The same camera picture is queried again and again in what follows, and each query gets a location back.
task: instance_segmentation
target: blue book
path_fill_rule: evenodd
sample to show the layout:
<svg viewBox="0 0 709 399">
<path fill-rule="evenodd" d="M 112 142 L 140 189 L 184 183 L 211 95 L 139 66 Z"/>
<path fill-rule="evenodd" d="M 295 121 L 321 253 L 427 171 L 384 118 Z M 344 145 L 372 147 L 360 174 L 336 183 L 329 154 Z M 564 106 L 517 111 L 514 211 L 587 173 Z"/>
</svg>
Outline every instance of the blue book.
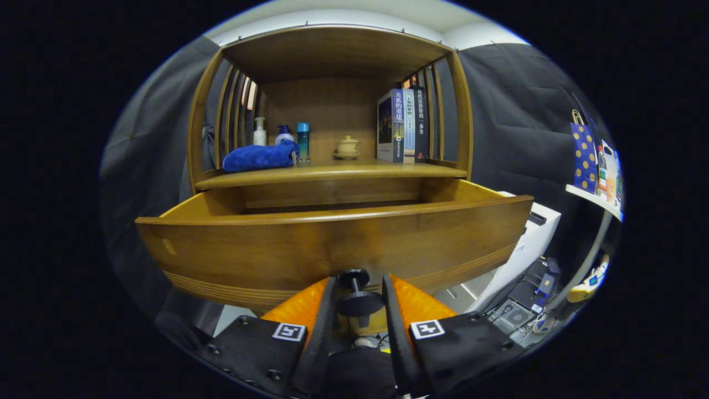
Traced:
<svg viewBox="0 0 709 399">
<path fill-rule="evenodd" d="M 402 89 L 392 89 L 376 103 L 376 157 L 402 163 L 404 154 L 404 98 Z"/>
</svg>

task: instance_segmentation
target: cup lid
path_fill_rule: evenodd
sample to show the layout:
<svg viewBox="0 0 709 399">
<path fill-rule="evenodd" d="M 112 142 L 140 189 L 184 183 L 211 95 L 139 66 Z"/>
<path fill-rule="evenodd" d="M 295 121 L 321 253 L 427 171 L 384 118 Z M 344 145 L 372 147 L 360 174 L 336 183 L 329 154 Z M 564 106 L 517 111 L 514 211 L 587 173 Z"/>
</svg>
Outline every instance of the cup lid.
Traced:
<svg viewBox="0 0 709 399">
<path fill-rule="evenodd" d="M 355 140 L 352 136 L 345 136 L 342 140 L 338 141 L 338 143 L 359 143 L 359 140 Z"/>
</svg>

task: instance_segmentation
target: book spine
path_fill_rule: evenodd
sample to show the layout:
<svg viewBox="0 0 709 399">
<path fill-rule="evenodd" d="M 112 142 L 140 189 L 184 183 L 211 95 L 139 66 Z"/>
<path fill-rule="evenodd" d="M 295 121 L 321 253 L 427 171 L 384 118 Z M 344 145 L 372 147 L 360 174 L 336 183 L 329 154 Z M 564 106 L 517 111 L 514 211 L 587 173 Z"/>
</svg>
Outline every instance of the book spine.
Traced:
<svg viewBox="0 0 709 399">
<path fill-rule="evenodd" d="M 428 103 L 426 102 L 426 91 L 423 87 L 415 88 L 416 103 L 416 140 L 415 159 L 416 163 L 425 163 L 428 158 Z"/>
<path fill-rule="evenodd" d="M 391 120 L 391 129 L 393 131 L 393 162 L 403 162 L 403 139 L 404 139 L 404 101 L 403 90 L 393 89 L 391 96 L 393 97 L 393 118 Z"/>
<path fill-rule="evenodd" d="M 376 158 L 389 162 L 393 160 L 391 144 L 393 107 L 391 100 L 391 92 L 389 92 L 376 103 Z"/>
<path fill-rule="evenodd" d="M 414 116 L 414 96 L 412 89 L 403 90 L 404 100 L 404 128 L 403 128 L 403 162 L 414 163 L 416 155 L 415 147 L 415 116 Z"/>
</svg>

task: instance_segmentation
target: open drawer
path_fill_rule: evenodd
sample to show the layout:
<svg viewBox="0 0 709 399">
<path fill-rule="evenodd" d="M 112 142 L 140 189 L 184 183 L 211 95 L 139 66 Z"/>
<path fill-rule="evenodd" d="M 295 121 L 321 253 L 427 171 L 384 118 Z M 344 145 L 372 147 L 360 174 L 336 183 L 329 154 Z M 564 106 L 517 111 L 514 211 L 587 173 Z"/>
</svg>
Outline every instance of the open drawer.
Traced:
<svg viewBox="0 0 709 399">
<path fill-rule="evenodd" d="M 504 264 L 533 198 L 452 177 L 313 180 L 214 189 L 136 219 L 150 255 L 193 295 L 268 310 L 351 268 L 433 293 Z"/>
</svg>

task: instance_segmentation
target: blue towel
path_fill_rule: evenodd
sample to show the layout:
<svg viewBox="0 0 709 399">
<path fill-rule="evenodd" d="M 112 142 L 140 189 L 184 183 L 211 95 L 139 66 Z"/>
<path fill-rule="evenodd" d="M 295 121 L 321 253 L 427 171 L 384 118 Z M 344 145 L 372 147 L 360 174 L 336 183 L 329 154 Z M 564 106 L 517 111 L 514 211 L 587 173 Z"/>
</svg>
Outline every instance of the blue towel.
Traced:
<svg viewBox="0 0 709 399">
<path fill-rule="evenodd" d="M 244 172 L 246 170 L 287 168 L 294 165 L 291 153 L 296 159 L 300 148 L 294 141 L 283 140 L 277 146 L 245 146 L 237 148 L 224 157 L 222 169 L 225 172 Z"/>
</svg>

